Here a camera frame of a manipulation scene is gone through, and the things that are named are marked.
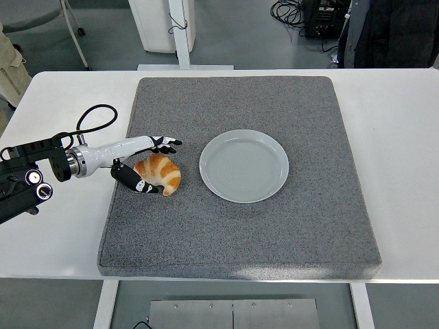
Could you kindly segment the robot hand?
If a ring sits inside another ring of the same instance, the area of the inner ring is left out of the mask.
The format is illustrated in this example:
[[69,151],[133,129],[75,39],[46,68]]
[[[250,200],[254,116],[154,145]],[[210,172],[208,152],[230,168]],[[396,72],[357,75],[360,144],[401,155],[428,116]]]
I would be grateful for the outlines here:
[[[79,172],[75,176],[88,177],[98,168],[109,168],[111,176],[132,191],[157,193],[161,186],[163,195],[169,196],[180,186],[181,172],[167,154],[176,151],[172,145],[181,144],[181,141],[170,137],[139,136],[99,148],[79,145]],[[122,163],[126,158],[146,150],[152,151],[153,154],[148,159],[136,163],[133,168]]]

